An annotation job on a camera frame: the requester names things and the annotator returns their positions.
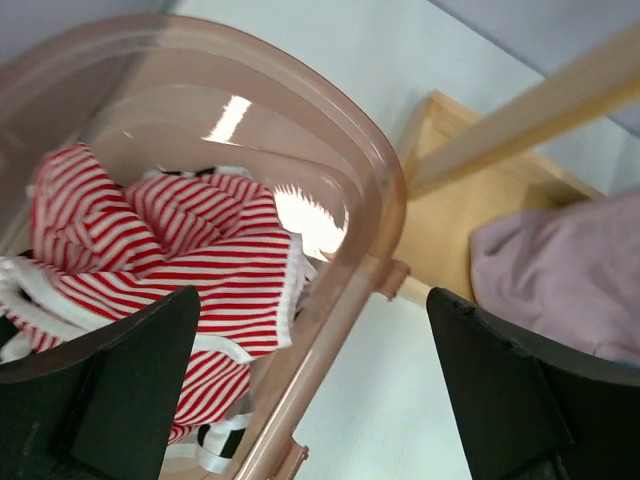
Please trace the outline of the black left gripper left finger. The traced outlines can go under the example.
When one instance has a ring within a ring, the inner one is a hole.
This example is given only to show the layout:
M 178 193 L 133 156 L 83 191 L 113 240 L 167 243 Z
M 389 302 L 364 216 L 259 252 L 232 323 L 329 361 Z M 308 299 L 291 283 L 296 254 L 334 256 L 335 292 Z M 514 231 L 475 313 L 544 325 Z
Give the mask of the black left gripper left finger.
M 200 313 L 184 287 L 1 367 L 4 479 L 156 479 Z

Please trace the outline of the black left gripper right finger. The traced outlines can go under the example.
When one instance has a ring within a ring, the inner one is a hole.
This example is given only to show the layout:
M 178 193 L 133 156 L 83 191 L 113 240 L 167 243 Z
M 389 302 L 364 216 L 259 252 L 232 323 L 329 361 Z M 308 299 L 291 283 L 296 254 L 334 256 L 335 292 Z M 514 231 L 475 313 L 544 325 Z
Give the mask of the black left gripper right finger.
M 639 370 L 496 317 L 444 288 L 426 310 L 474 479 L 636 479 Z

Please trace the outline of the mauve pink tank top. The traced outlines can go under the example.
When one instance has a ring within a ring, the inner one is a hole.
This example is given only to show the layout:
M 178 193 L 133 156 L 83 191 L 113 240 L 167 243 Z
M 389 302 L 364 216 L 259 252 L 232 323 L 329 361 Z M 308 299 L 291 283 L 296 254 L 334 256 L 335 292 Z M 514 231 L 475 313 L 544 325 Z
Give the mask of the mauve pink tank top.
M 639 363 L 639 190 L 498 218 L 469 238 L 476 302 L 575 350 Z

